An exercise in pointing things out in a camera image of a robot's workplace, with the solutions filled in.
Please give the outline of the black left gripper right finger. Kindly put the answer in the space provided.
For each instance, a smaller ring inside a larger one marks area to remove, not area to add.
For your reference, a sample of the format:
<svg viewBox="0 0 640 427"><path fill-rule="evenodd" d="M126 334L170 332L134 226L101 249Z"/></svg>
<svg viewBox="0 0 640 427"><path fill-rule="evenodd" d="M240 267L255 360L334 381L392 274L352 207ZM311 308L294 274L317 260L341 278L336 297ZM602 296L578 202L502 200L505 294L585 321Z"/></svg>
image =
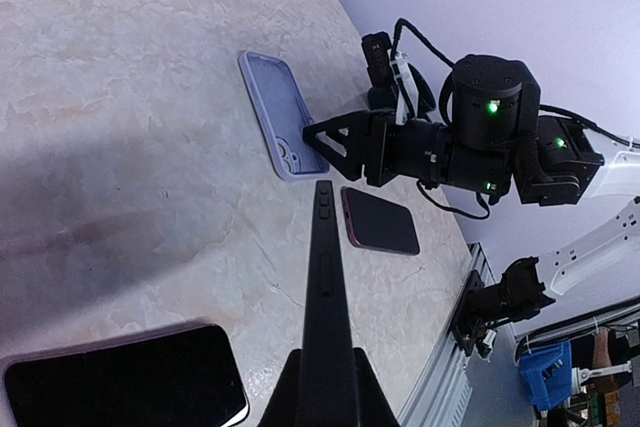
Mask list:
<svg viewBox="0 0 640 427"><path fill-rule="evenodd" d="M399 427L365 351L353 349L359 398L359 425Z"/></svg>

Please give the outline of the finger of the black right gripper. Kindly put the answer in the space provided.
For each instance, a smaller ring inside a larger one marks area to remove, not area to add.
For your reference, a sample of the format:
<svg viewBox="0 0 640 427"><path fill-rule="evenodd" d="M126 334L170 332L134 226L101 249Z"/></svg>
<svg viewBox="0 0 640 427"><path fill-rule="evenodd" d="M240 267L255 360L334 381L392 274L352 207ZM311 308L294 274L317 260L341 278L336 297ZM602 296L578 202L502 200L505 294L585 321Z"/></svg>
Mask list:
<svg viewBox="0 0 640 427"><path fill-rule="evenodd" d="M360 147L352 147L342 155L330 146L322 146L320 154L347 180L357 181L363 177L364 154Z"/></svg>
<svg viewBox="0 0 640 427"><path fill-rule="evenodd" d="M366 110L355 111L330 118L305 127L303 140L323 156L338 151L323 141L330 139L343 148L345 157L359 157L363 141L368 131L370 113Z"/></svg>

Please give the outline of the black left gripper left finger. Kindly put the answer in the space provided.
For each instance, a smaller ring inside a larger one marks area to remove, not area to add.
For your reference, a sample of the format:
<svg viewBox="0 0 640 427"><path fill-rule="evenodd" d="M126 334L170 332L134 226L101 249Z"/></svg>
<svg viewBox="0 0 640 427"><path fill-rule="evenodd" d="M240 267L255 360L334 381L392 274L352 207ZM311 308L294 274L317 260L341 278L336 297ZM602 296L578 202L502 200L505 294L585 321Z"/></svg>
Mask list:
<svg viewBox="0 0 640 427"><path fill-rule="evenodd" d="M261 417L261 427L294 427L298 405L301 349L292 350Z"/></svg>

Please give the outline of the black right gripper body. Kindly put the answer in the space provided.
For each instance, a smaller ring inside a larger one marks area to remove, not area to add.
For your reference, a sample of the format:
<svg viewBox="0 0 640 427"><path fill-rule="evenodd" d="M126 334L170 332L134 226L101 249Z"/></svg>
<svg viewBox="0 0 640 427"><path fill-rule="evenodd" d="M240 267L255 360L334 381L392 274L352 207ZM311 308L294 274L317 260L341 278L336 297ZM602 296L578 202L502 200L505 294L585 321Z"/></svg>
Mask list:
<svg viewBox="0 0 640 427"><path fill-rule="evenodd" d="M450 129L424 119L396 125L390 115L371 114L362 159L368 185L383 187L405 176L438 187L449 173Z"/></svg>

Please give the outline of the black smartphone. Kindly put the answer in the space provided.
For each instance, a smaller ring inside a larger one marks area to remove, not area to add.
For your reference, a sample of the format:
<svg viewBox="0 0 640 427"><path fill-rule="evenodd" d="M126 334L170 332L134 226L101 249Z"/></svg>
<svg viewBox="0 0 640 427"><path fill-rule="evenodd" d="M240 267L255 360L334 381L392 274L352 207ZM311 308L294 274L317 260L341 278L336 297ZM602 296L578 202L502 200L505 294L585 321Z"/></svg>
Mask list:
<svg viewBox="0 0 640 427"><path fill-rule="evenodd" d="M357 376L333 185L316 183L313 201L298 426L357 426Z"/></svg>

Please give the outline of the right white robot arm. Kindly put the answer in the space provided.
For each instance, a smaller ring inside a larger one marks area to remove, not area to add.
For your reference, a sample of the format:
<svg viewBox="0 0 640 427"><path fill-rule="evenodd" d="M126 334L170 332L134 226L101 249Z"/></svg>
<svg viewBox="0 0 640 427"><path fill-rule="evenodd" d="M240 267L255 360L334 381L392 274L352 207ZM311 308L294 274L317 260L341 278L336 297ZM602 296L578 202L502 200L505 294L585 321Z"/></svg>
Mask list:
<svg viewBox="0 0 640 427"><path fill-rule="evenodd" d="M473 192L483 208L510 190L541 207L626 197L612 219L541 256L539 274L556 297L638 250L636 140L542 104L538 83L520 61L469 55L456 62L438 100L438 123L419 115L408 63L395 60L391 67L399 89L395 109L356 111L303 131L304 141L345 178L381 187L405 176L421 191L447 185Z"/></svg>

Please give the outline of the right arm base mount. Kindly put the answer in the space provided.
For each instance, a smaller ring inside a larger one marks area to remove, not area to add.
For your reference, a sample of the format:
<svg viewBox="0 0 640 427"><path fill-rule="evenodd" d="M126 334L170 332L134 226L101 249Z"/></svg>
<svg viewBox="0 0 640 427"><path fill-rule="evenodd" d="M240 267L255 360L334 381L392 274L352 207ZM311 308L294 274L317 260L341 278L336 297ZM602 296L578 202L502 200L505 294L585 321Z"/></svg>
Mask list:
<svg viewBox="0 0 640 427"><path fill-rule="evenodd" d="M555 302L545 294L545 284L538 278L538 262L537 257L520 258L492 285L484 284L478 270L470 272L450 325L466 356L478 353L488 357L499 327L530 320Z"/></svg>

